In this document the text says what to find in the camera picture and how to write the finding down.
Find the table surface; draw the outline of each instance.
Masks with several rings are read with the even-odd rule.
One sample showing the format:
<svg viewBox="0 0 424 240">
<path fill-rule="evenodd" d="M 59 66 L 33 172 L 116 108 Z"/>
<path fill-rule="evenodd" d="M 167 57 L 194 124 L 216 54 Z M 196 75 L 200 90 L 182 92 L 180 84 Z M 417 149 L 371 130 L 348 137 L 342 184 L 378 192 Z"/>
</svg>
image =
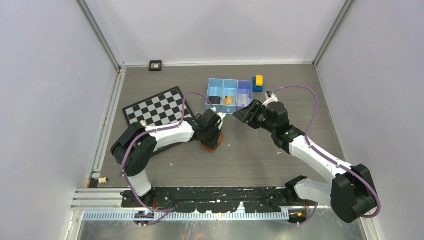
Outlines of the table surface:
<svg viewBox="0 0 424 240">
<path fill-rule="evenodd" d="M 317 73 L 312 65 L 239 65 L 239 66 L 165 66 L 160 72 L 149 72 L 146 67 L 127 69 L 118 108 L 113 122 L 108 151 L 127 129 L 122 109 L 179 86 L 182 93 L 198 92 L 206 95 L 209 78 L 251 80 L 263 75 L 265 90 L 293 84 L 308 85 L 320 99 L 320 110 L 310 131 L 311 139 L 338 158 L 342 158 L 340 144 L 334 131 L 327 103 Z M 301 88 L 279 91 L 277 97 L 288 110 L 290 122 L 305 130 L 315 110 L 313 95 Z M 253 97 L 263 102 L 264 92 Z M 205 100 L 191 95 L 187 102 L 195 114 L 202 114 Z M 232 115 L 224 119 L 225 138 L 215 152 L 205 151 L 198 142 L 182 143 L 154 156 L 147 168 L 148 178 L 157 187 L 231 187 L 284 186 L 303 175 L 313 180 L 324 179 L 306 163 L 274 145 L 271 134 L 264 129 L 252 129 Z M 99 187 L 126 187 L 118 178 L 119 166 L 108 152 L 101 171 L 109 183 Z"/>
</svg>

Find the blue block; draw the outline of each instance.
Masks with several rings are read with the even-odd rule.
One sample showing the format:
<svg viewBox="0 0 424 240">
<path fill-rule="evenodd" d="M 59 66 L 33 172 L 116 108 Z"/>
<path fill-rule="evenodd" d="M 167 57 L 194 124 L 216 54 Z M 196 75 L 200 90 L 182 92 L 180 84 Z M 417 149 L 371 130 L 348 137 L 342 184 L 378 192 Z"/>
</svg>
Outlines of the blue block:
<svg viewBox="0 0 424 240">
<path fill-rule="evenodd" d="M 264 91 L 264 86 L 256 86 L 256 77 L 253 77 L 253 92 L 262 93 Z"/>
</svg>

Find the small white object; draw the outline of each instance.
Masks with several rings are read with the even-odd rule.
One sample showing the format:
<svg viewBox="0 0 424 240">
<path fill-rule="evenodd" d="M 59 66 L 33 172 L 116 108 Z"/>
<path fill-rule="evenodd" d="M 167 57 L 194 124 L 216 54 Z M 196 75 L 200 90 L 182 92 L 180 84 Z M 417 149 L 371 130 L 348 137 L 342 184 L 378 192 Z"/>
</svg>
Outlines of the small white object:
<svg viewBox="0 0 424 240">
<path fill-rule="evenodd" d="M 107 182 L 109 182 L 109 178 L 108 177 L 99 177 L 99 179 L 98 179 L 98 183 L 99 184 L 105 184 Z"/>
</svg>

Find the yellow and blue toy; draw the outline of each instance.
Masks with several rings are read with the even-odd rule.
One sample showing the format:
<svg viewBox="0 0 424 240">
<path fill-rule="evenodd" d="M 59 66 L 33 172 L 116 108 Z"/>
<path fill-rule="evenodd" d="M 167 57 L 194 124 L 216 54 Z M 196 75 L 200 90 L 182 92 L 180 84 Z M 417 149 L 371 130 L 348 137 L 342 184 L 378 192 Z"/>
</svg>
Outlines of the yellow and blue toy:
<svg viewBox="0 0 424 240">
<path fill-rule="evenodd" d="M 253 92 L 262 93 L 264 91 L 264 76 L 257 75 L 253 77 Z"/>
</svg>

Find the yellow block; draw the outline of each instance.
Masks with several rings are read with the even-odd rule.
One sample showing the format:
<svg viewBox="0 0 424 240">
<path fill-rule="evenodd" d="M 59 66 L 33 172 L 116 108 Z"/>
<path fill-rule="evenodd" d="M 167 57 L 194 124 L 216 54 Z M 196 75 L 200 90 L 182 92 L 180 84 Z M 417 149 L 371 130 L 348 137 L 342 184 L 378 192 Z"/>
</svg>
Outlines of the yellow block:
<svg viewBox="0 0 424 240">
<path fill-rule="evenodd" d="M 233 96 L 225 96 L 224 105 L 234 105 L 234 97 Z"/>
<path fill-rule="evenodd" d="M 262 87 L 264 85 L 264 76 L 256 76 L 256 87 Z"/>
</svg>

